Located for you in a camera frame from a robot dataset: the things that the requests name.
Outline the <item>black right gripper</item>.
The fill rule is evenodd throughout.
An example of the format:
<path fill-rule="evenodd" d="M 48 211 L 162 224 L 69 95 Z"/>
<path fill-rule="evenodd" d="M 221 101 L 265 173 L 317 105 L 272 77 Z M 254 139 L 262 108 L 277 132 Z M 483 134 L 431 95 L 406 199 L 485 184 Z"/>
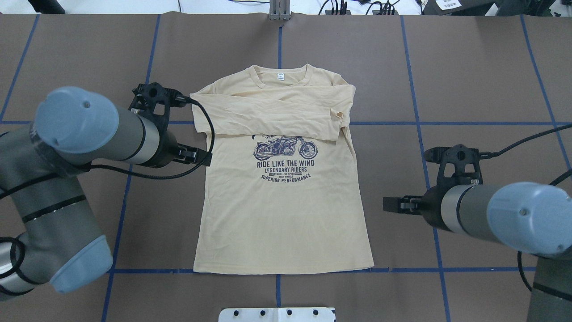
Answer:
<path fill-rule="evenodd" d="M 441 214 L 441 205 L 446 193 L 446 188 L 433 186 L 423 196 L 384 196 L 383 210 L 398 214 L 421 215 L 433 228 L 447 230 Z"/>

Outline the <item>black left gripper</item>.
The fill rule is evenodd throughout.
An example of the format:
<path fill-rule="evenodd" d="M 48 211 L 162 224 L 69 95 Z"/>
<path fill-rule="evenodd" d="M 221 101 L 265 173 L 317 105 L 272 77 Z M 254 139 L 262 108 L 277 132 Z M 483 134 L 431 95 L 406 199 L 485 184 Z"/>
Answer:
<path fill-rule="evenodd" d="M 177 156 L 177 162 L 182 164 L 194 164 L 209 167 L 212 161 L 212 153 L 190 147 L 178 145 L 172 132 L 166 130 L 160 135 L 158 149 L 155 153 L 155 168 L 162 168 L 172 162 Z"/>

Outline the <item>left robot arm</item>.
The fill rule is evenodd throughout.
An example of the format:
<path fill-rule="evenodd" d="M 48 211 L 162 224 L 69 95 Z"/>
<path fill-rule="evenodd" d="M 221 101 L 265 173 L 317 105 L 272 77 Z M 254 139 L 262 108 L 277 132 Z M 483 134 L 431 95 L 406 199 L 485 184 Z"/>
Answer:
<path fill-rule="evenodd" d="M 1 135 L 1 198 L 12 198 L 25 231 L 1 239 L 1 300 L 51 284 L 73 292 L 107 273 L 113 255 L 78 175 L 108 169 L 159 180 L 96 159 L 161 168 L 174 161 L 209 166 L 208 150 L 180 144 L 168 131 L 170 108 L 200 103 L 157 82 L 140 84 L 129 108 L 77 86 L 49 93 L 35 119 Z"/>

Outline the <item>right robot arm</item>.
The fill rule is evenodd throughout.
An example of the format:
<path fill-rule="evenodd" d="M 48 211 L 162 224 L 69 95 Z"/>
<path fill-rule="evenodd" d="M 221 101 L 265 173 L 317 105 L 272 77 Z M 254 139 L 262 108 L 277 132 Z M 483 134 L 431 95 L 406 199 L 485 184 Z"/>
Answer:
<path fill-rule="evenodd" d="M 435 186 L 422 196 L 385 196 L 383 209 L 422 216 L 433 228 L 535 255 L 527 320 L 572 319 L 572 201 L 562 188 L 534 182 Z"/>

